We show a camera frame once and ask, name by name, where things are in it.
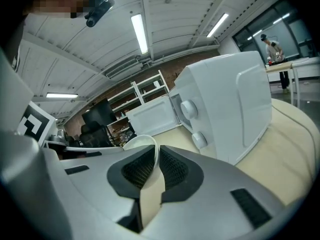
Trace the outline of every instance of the ceiling light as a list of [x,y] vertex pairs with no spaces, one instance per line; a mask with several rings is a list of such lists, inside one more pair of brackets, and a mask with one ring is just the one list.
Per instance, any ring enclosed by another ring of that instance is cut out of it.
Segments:
[[276,21],[273,22],[273,24],[276,24],[278,22],[282,21],[282,18],[278,18]]
[[142,22],[141,14],[135,15],[131,17],[131,21],[133,24],[134,32],[136,38],[138,39],[138,43],[140,46],[140,50],[142,54],[146,54],[148,52],[147,40],[144,30],[144,24]]
[[289,16],[290,16],[290,13],[287,13],[287,14],[283,15],[281,18],[278,18],[276,21],[274,21],[273,24],[276,24],[276,23],[280,22],[282,19],[285,19]]
[[287,13],[287,14],[282,16],[282,19],[285,19],[286,17],[289,17],[289,16],[290,16],[290,13]]
[[257,33],[254,33],[253,36],[255,37],[256,35],[258,35],[261,32],[262,32],[262,29],[260,29]]
[[219,19],[219,21],[215,24],[215,26],[213,27],[213,29],[210,31],[210,33],[206,36],[207,38],[210,38],[214,32],[216,32],[216,30],[220,27],[220,25],[225,21],[225,19],[228,17],[229,15],[224,13],[222,15],[222,17]]
[[47,98],[70,98],[74,99],[78,97],[78,94],[68,94],[68,93],[47,93],[46,94]]

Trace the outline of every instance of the floor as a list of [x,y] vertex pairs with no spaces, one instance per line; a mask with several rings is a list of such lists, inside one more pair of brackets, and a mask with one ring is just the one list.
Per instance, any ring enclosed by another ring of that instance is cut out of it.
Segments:
[[[312,80],[300,80],[300,109],[306,113],[320,131],[320,78]],[[290,92],[283,94],[280,83],[270,84],[271,96],[284,102],[290,103]],[[293,82],[294,104],[297,104],[297,94]]]

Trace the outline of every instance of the office chair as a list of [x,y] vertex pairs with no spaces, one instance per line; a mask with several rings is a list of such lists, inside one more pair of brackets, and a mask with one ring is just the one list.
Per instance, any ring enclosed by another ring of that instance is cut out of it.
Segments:
[[81,126],[80,140],[85,148],[109,148],[113,144],[109,140],[107,129],[97,121]]

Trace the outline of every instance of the table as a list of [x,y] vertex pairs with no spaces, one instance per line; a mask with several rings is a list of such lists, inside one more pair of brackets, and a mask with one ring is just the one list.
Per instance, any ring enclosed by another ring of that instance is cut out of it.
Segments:
[[[278,99],[272,105],[307,127],[317,145],[320,133],[313,121],[300,109]],[[153,136],[157,144],[200,153],[191,134],[183,126]],[[272,108],[272,120],[260,141],[236,165],[241,171],[272,191],[285,205],[305,196],[316,175],[312,138],[299,124]]]
[[296,99],[297,99],[297,107],[300,108],[300,88],[299,88],[299,77],[298,77],[298,71],[296,68],[292,67],[293,61],[284,62],[281,64],[270,66],[266,69],[266,73],[274,73],[274,72],[284,72],[287,71],[289,74],[289,83],[290,83],[290,98],[291,98],[291,104],[294,104],[294,90],[292,86],[292,76],[291,71],[293,71],[293,77],[294,77],[294,83],[296,88]]

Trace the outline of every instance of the glass wall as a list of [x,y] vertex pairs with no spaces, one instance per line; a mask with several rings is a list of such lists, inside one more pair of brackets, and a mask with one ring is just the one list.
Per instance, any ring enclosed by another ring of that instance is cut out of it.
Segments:
[[258,51],[267,63],[266,44],[261,41],[261,34],[279,42],[289,61],[318,56],[307,27],[286,0],[275,3],[233,36],[240,51]]

